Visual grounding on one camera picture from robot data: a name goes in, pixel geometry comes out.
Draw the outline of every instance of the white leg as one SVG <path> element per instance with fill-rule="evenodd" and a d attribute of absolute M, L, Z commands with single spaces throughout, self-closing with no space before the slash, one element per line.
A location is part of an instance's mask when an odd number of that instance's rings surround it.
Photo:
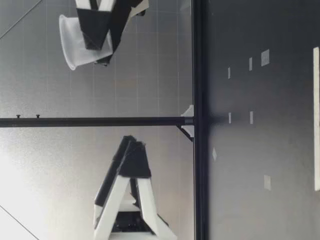
<path fill-rule="evenodd" d="M 94 205 L 93 226 L 97 225 L 97 218 L 100 217 L 102 210 L 102 206 Z"/>
<path fill-rule="evenodd" d="M 159 229 L 159 239 L 177 240 L 177 236 L 159 216 L 157 216 L 157 226 Z"/>
<path fill-rule="evenodd" d="M 109 240 L 159 240 L 151 232 L 113 232 Z"/>
<path fill-rule="evenodd" d="M 94 231 L 95 240 L 109 239 L 129 181 L 130 179 L 128 177 L 116 177 L 111 189 L 111 193 L 109 194 L 109 197 L 101 214 L 99 224 Z"/>
<path fill-rule="evenodd" d="M 159 236 L 158 230 L 158 215 L 155 203 L 154 193 L 152 191 L 150 178 L 138 178 L 138 189 L 141 204 L 142 218 L 152 229 L 152 231 Z"/>

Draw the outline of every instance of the white plastic cup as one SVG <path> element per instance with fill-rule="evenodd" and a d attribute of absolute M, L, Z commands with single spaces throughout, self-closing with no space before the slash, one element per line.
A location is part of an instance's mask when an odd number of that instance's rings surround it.
<path fill-rule="evenodd" d="M 101 50 L 88 50 L 77 17 L 60 15 L 59 28 L 64 58 L 71 70 L 113 54 L 110 31 L 106 35 Z"/>

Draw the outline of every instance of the black cable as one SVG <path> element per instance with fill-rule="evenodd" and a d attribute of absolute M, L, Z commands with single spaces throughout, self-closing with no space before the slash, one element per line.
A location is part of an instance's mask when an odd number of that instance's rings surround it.
<path fill-rule="evenodd" d="M 25 16 L 27 16 L 33 9 L 36 8 L 43 0 L 39 0 L 33 7 L 31 7 L 25 14 L 23 14 L 11 27 L 9 27 L 1 36 L 0 40 L 7 35 L 8 32 L 11 31 L 22 19 L 24 19 Z"/>
<path fill-rule="evenodd" d="M 10 214 L 3 206 L 0 205 L 0 208 L 3 209 L 11 218 L 13 218 L 21 227 L 23 227 L 29 234 L 31 234 L 36 240 L 39 240 L 28 228 L 26 228 L 21 222 L 19 222 L 14 216 Z"/>

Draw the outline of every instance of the black and white structure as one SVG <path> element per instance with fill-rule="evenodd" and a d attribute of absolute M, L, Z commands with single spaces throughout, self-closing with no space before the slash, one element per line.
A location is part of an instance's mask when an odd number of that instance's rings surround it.
<path fill-rule="evenodd" d="M 132 200 L 123 200 L 130 184 Z M 145 145 L 124 136 L 95 198 L 95 240 L 176 240 L 157 214 Z"/>
<path fill-rule="evenodd" d="M 99 63 L 108 65 L 129 20 L 143 16 L 149 0 L 75 0 L 78 17 L 59 17 L 60 39 L 71 70 Z"/>

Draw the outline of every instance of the black metal bar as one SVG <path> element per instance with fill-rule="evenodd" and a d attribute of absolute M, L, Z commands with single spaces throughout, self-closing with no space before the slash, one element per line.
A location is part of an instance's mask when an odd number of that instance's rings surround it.
<path fill-rule="evenodd" d="M 182 133 L 185 135 L 191 142 L 194 141 L 194 139 L 187 133 L 186 130 L 184 130 L 181 126 L 176 126 Z"/>
<path fill-rule="evenodd" d="M 0 118 L 0 128 L 192 125 L 193 117 Z"/>
<path fill-rule="evenodd" d="M 195 240 L 209 239 L 208 1 L 192 1 Z"/>

